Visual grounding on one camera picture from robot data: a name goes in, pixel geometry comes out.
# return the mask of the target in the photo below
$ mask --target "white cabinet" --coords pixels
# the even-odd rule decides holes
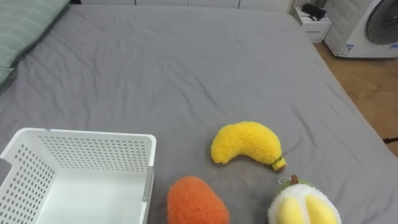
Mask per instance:
[[[241,0],[240,9],[288,12],[292,0]]]
[[[189,0],[188,6],[223,7],[237,9],[239,0]]]
[[[136,0],[137,6],[188,6],[188,0]]]
[[[134,0],[81,0],[82,4],[131,4],[135,5]]]

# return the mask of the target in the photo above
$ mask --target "label sticker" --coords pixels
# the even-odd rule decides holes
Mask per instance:
[[[341,50],[340,55],[342,56],[347,56],[349,55],[349,52],[354,48],[353,44],[346,44],[343,48],[343,50]]]

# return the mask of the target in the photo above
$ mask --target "black object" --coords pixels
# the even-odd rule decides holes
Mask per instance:
[[[375,44],[398,42],[398,0],[383,0],[374,8],[366,24],[366,35]]]
[[[81,4],[81,0],[70,0],[70,4]]]
[[[396,137],[396,138],[386,138],[386,139],[383,139],[383,141],[384,141],[384,143],[389,144],[389,143],[398,141],[398,137]]]
[[[311,17],[317,18],[317,21],[321,20],[326,15],[325,10],[323,10],[319,7],[313,6],[311,4],[308,4],[308,3],[303,5],[303,7],[301,8],[301,11],[309,14]]]

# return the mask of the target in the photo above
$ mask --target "basket handle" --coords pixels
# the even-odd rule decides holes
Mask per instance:
[[[143,202],[148,202],[150,196],[150,190],[152,188],[152,176],[154,175],[154,167],[149,166],[147,171],[147,180],[145,182],[144,196],[142,197]]]
[[[12,165],[5,159],[0,159],[0,186],[6,180],[8,174],[10,173]]]

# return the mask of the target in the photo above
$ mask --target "mango plush toy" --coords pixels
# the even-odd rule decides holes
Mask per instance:
[[[341,224],[328,197],[293,175],[268,210],[269,224]]]
[[[167,194],[168,224],[229,224],[224,202],[203,180],[183,177]]]
[[[264,125],[242,121],[221,128],[211,145],[211,158],[226,164],[237,155],[245,155],[280,171],[286,166],[276,134]]]

